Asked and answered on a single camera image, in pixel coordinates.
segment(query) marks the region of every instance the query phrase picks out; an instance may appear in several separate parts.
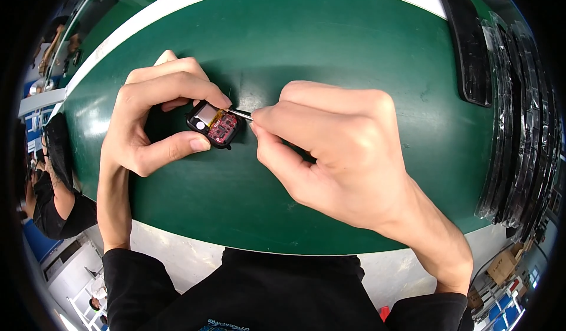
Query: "screwdriver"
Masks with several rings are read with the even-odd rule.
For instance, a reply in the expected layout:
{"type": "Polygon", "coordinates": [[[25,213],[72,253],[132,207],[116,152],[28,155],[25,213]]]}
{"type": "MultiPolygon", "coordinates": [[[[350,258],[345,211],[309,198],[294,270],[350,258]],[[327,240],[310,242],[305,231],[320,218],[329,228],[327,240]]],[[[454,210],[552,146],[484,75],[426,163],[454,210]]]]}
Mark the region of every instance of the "screwdriver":
{"type": "Polygon", "coordinates": [[[251,113],[248,113],[246,111],[236,111],[236,110],[232,110],[231,108],[227,108],[226,111],[228,111],[229,113],[232,113],[234,115],[238,115],[240,117],[243,117],[244,119],[248,119],[250,121],[253,121],[254,118],[251,115],[251,113]]]}

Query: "plastic wrap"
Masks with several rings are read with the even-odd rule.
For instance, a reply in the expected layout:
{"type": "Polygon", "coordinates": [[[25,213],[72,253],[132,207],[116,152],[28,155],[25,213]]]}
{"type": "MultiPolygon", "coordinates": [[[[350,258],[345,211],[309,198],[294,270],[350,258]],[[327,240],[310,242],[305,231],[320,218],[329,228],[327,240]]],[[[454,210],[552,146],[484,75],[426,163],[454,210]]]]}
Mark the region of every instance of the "plastic wrap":
{"type": "Polygon", "coordinates": [[[560,157],[562,128],[537,47],[521,22],[482,22],[494,98],[490,171],[476,214],[517,228],[525,241],[543,215],[560,157]]]}
{"type": "Polygon", "coordinates": [[[540,128],[540,106],[538,94],[537,73],[531,53],[526,49],[522,39],[525,30],[518,22],[511,26],[513,37],[517,45],[520,69],[523,79],[524,124],[525,143],[521,162],[518,162],[514,185],[507,198],[506,209],[503,214],[505,226],[517,227],[525,207],[530,184],[533,179],[535,162],[538,151],[538,137],[540,128]]]}
{"type": "Polygon", "coordinates": [[[530,230],[530,228],[532,228],[530,222],[536,221],[537,217],[543,211],[543,203],[547,195],[547,188],[551,185],[549,179],[551,176],[552,151],[554,150],[555,144],[555,124],[554,118],[552,120],[550,118],[546,75],[542,69],[541,59],[532,38],[526,38],[525,45],[529,48],[531,55],[533,56],[537,71],[541,105],[541,131],[539,137],[539,157],[535,167],[535,177],[527,200],[527,206],[521,215],[521,229],[517,232],[517,240],[518,237],[522,236],[526,230],[530,230]]]}
{"type": "Polygon", "coordinates": [[[499,34],[500,19],[493,13],[491,22],[482,21],[492,74],[495,103],[491,172],[487,177],[477,215],[493,220],[504,195],[511,157],[513,102],[506,45],[499,34]]]}
{"type": "Polygon", "coordinates": [[[464,101],[490,108],[492,91],[486,41],[478,12],[470,0],[440,0],[450,29],[458,93],[464,101]]]}

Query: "black bag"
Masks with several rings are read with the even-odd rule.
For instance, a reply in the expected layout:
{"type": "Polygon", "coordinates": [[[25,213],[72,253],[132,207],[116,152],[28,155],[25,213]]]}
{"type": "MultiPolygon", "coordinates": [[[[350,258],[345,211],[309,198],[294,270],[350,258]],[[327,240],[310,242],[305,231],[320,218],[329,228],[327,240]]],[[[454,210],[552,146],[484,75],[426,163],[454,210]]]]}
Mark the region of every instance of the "black bag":
{"type": "Polygon", "coordinates": [[[73,186],[73,153],[69,143],[67,121],[62,113],[53,116],[45,125],[45,144],[53,172],[69,191],[76,192],[73,186]]]}

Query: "tattooed arm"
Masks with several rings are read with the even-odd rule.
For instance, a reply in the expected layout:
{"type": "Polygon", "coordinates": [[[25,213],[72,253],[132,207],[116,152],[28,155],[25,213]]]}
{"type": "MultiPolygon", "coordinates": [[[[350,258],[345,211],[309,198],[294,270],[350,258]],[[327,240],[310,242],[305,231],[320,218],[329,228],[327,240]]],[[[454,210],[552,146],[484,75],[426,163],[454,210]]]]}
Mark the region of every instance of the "tattooed arm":
{"type": "MultiPolygon", "coordinates": [[[[42,138],[43,144],[43,153],[47,154],[47,148],[45,146],[45,137],[42,138]]],[[[53,193],[55,196],[53,197],[53,203],[55,204],[55,209],[57,213],[63,218],[67,220],[69,214],[71,214],[71,210],[75,205],[75,195],[71,191],[69,191],[61,179],[57,177],[55,172],[53,171],[53,166],[51,165],[51,160],[46,156],[45,157],[45,171],[49,173],[51,177],[51,183],[53,186],[53,193]]]]}

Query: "green workbench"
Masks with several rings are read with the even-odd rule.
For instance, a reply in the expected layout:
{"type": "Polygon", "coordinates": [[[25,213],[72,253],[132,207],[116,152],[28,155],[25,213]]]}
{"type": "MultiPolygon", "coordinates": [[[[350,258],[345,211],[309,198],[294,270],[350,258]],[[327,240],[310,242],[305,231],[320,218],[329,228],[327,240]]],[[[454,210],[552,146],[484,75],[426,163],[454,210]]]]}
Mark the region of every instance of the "green workbench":
{"type": "MultiPolygon", "coordinates": [[[[485,16],[485,5],[473,1],[485,16]]],[[[139,9],[118,3],[84,40],[85,53],[139,9]]],[[[458,96],[447,22],[399,0],[205,0],[145,27],[63,103],[76,175],[88,197],[96,199],[100,147],[118,89],[132,69],[151,66],[165,49],[194,56],[240,110],[274,104],[296,79],[388,92],[408,173],[464,233],[488,224],[474,212],[490,165],[493,110],[458,96]]],[[[189,109],[154,108],[145,128],[150,139],[187,130],[189,109]]],[[[248,128],[232,147],[132,177],[134,219],[257,251],[334,255],[403,247],[297,204],[257,161],[248,128]]]]}

